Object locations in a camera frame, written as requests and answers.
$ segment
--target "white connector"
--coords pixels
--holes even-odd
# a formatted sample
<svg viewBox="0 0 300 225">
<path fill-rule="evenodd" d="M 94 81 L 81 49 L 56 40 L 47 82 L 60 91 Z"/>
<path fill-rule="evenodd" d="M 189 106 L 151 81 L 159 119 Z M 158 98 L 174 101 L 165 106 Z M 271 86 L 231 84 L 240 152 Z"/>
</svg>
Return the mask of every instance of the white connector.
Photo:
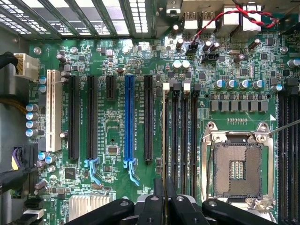
<svg viewBox="0 0 300 225">
<path fill-rule="evenodd" d="M 47 70 L 46 151 L 61 150 L 61 85 L 60 72 Z"/>
<path fill-rule="evenodd" d="M 18 59 L 18 73 L 14 67 L 14 76 L 38 80 L 39 60 L 24 53 L 14 53 L 14 56 Z"/>
</svg>

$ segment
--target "small black chip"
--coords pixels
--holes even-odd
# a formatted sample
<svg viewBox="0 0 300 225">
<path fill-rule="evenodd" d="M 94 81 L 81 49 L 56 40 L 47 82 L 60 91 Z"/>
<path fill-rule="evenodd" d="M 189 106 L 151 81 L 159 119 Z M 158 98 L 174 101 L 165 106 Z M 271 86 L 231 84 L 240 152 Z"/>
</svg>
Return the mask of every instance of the small black chip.
<svg viewBox="0 0 300 225">
<path fill-rule="evenodd" d="M 241 73 L 242 75 L 248 75 L 248 69 L 242 69 Z"/>
<path fill-rule="evenodd" d="M 192 78 L 192 72 L 191 71 L 186 72 L 186 78 Z"/>
<path fill-rule="evenodd" d="M 75 168 L 65 168 L 65 179 L 75 180 L 76 179 L 76 169 Z"/>
<path fill-rule="evenodd" d="M 168 77 L 169 77 L 169 78 L 173 78 L 173 77 L 174 77 L 174 74 L 175 74 L 175 73 L 174 73 L 173 71 L 169 71 L 169 72 L 168 72 Z"/>
<path fill-rule="evenodd" d="M 205 73 L 199 73 L 198 79 L 199 80 L 205 80 Z"/>
<path fill-rule="evenodd" d="M 267 53 L 261 53 L 261 60 L 267 60 L 268 54 Z"/>
</svg>

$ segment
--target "pcie slot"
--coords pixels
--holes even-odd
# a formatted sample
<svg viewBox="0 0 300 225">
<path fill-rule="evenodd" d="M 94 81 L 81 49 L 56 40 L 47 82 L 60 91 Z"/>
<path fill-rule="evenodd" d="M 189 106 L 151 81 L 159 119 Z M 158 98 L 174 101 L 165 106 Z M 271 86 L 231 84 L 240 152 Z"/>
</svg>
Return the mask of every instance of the pcie slot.
<svg viewBox="0 0 300 225">
<path fill-rule="evenodd" d="M 144 77 L 145 85 L 145 129 L 144 129 L 144 157 L 145 162 L 153 160 L 153 76 Z"/>
<path fill-rule="evenodd" d="M 135 131 L 135 77 L 125 76 L 125 148 L 124 168 L 128 169 L 130 180 L 139 186 L 135 178 L 136 158 L 134 158 L 134 131 Z"/>
<path fill-rule="evenodd" d="M 87 77 L 87 159 L 97 157 L 98 144 L 98 80 L 95 76 Z"/>
<path fill-rule="evenodd" d="M 68 105 L 68 158 L 79 158 L 79 121 L 80 121 L 80 79 L 69 78 Z"/>
</svg>

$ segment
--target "pci slot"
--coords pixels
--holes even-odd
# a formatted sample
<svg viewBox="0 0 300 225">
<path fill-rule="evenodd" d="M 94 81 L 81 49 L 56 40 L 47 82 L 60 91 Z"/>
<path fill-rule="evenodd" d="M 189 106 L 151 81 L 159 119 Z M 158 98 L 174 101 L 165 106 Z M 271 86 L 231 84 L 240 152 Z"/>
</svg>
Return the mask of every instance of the pci slot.
<svg viewBox="0 0 300 225">
<path fill-rule="evenodd" d="M 134 158 L 135 133 L 135 77 L 125 76 L 125 148 L 124 168 L 128 169 L 130 180 L 139 186 L 135 175 L 136 158 Z"/>
<path fill-rule="evenodd" d="M 61 96 L 60 72 L 47 70 L 46 92 L 46 151 L 61 150 Z"/>
<path fill-rule="evenodd" d="M 68 105 L 68 158 L 79 158 L 79 122 L 80 122 L 80 79 L 69 78 Z"/>
<path fill-rule="evenodd" d="M 98 80 L 95 76 L 87 77 L 87 159 L 97 158 L 98 145 Z"/>
<path fill-rule="evenodd" d="M 144 157 L 145 162 L 153 160 L 153 76 L 144 77 L 145 84 L 145 129 L 144 129 Z"/>
</svg>

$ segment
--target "white pci slot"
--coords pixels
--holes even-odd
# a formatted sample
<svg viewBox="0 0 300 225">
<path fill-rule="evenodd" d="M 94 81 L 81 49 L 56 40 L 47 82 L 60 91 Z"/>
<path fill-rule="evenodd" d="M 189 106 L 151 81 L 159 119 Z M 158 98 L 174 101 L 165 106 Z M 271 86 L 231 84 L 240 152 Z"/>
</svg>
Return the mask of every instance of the white pci slot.
<svg viewBox="0 0 300 225">
<path fill-rule="evenodd" d="M 47 70 L 46 151 L 61 150 L 61 96 L 60 72 Z"/>
</svg>

